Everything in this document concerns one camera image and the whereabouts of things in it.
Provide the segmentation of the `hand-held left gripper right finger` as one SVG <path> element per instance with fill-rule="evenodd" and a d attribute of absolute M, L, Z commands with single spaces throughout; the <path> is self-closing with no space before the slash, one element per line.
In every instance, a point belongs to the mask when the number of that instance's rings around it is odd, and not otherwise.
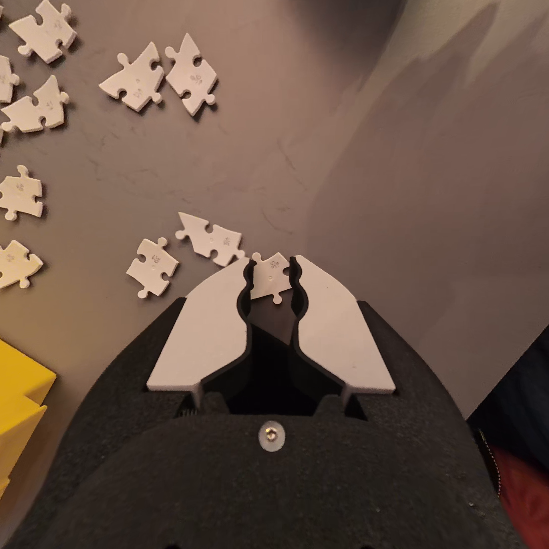
<path fill-rule="evenodd" d="M 294 382 L 313 399 L 391 395 L 396 386 L 358 300 L 342 283 L 302 255 L 290 258 Z"/>

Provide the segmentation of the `person's dark clothing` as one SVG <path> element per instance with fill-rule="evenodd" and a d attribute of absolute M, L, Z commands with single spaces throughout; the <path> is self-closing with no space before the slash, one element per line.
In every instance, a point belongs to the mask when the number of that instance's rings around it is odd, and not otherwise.
<path fill-rule="evenodd" d="M 467 419 L 474 434 L 548 473 L 548 327 Z"/>

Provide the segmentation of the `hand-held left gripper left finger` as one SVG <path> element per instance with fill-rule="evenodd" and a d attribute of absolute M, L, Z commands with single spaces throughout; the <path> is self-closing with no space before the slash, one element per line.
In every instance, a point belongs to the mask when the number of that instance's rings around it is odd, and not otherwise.
<path fill-rule="evenodd" d="M 149 391 L 190 393 L 200 407 L 206 385 L 249 356 L 252 281 L 253 260 L 244 257 L 185 297 L 147 380 Z"/>

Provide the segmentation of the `yellow plastic bin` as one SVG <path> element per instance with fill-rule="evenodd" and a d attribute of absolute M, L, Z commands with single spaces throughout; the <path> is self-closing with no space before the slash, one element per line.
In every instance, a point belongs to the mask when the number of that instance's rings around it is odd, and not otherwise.
<path fill-rule="evenodd" d="M 56 374 L 1 340 L 1 496 L 47 409 Z"/>

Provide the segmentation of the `single white puzzle piece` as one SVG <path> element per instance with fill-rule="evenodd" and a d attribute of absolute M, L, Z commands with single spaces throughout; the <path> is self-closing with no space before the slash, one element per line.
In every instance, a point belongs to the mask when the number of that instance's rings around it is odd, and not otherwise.
<path fill-rule="evenodd" d="M 291 289 L 289 275 L 285 269 L 289 268 L 288 260 L 277 252 L 268 259 L 263 260 L 259 252 L 254 252 L 251 259 L 256 262 L 253 272 L 253 288 L 250 292 L 252 300 L 273 297 L 273 303 L 282 303 L 281 292 Z"/>

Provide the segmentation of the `orange fabric bag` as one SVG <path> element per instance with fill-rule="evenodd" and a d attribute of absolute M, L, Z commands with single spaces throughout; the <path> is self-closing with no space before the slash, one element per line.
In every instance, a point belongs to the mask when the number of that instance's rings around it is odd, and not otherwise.
<path fill-rule="evenodd" d="M 548 548 L 548 474 L 497 446 L 489 447 L 495 487 L 528 548 Z"/>

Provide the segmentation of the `puzzle pieces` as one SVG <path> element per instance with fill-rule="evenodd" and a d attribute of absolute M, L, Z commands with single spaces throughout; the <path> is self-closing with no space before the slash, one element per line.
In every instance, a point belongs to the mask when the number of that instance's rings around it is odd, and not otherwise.
<path fill-rule="evenodd" d="M 50 1 L 41 1 L 35 9 L 42 19 L 39 23 L 33 15 L 17 19 L 9 24 L 9 28 L 23 41 L 18 52 L 24 57 L 36 54 L 46 64 L 57 60 L 63 52 L 60 45 L 68 49 L 75 38 L 76 31 L 70 24 L 71 8 L 62 4 L 57 9 Z M 186 34 L 179 51 L 167 47 L 166 55 L 174 61 L 167 76 L 168 84 L 173 88 L 188 113 L 194 116 L 204 103 L 212 106 L 215 96 L 211 93 L 216 84 L 217 75 L 212 67 L 203 60 L 199 66 L 196 59 L 201 54 L 189 34 Z M 135 112 L 140 112 L 150 101 L 160 104 L 162 101 L 158 88 L 164 79 L 160 55 L 153 42 L 150 42 L 141 54 L 130 62 L 124 53 L 118 54 L 121 70 L 105 81 L 99 87 L 113 99 L 119 99 L 121 92 L 125 93 L 122 102 Z M 1 109 L 8 120 L 1 123 L 1 135 L 17 130 L 21 133 L 43 131 L 45 128 L 56 128 L 65 122 L 64 106 L 70 101 L 68 94 L 59 88 L 55 75 L 51 75 L 39 87 L 33 96 L 25 96 L 12 101 L 13 88 L 19 85 L 18 75 L 11 71 L 8 57 L 1 56 L 1 103 L 6 104 Z M 5 210 L 7 221 L 14 222 L 19 214 L 41 217 L 43 203 L 37 201 L 42 196 L 40 180 L 31 178 L 29 170 L 24 165 L 17 167 L 19 175 L 6 176 L 1 182 L 1 209 Z M 193 250 L 204 257 L 210 257 L 213 251 L 217 256 L 214 263 L 221 267 L 229 265 L 233 258 L 243 259 L 245 253 L 239 249 L 242 235 L 226 230 L 216 224 L 208 232 L 209 222 L 196 216 L 179 214 L 183 230 L 176 232 L 176 238 L 189 238 Z M 127 274 L 142 285 L 138 297 L 143 299 L 149 294 L 161 295 L 169 281 L 163 275 L 172 276 L 178 266 L 178 261 L 165 251 L 167 240 L 159 238 L 157 242 L 144 239 L 138 247 L 137 254 L 145 261 L 134 259 Z M 1 288 L 18 284 L 25 289 L 30 285 L 30 277 L 43 266 L 42 260 L 16 240 L 1 248 Z"/>

